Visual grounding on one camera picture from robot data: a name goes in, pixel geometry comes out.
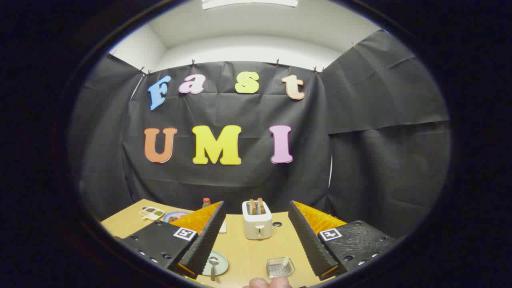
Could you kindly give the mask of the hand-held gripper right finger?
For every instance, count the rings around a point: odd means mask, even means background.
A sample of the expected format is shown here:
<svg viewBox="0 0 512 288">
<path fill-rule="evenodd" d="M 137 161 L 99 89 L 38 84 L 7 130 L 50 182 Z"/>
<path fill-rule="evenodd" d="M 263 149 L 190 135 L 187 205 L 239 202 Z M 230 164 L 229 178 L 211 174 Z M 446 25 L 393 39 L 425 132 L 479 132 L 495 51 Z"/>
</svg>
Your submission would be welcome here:
<svg viewBox="0 0 512 288">
<path fill-rule="evenodd" d="M 320 280 L 368 266 L 397 243 L 362 220 L 344 222 L 298 201 L 289 202 L 288 217 Z"/>
</svg>

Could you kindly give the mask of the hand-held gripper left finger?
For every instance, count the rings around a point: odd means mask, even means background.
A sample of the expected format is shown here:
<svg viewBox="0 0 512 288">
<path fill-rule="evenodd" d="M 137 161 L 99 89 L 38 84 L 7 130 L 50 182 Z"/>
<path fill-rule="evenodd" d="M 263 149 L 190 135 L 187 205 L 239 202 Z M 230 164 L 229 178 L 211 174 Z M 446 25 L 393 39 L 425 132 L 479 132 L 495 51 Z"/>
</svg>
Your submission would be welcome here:
<svg viewBox="0 0 512 288">
<path fill-rule="evenodd" d="M 155 220 L 118 241 L 155 265 L 196 279 L 225 217 L 224 201 L 219 201 L 173 222 Z"/>
</svg>

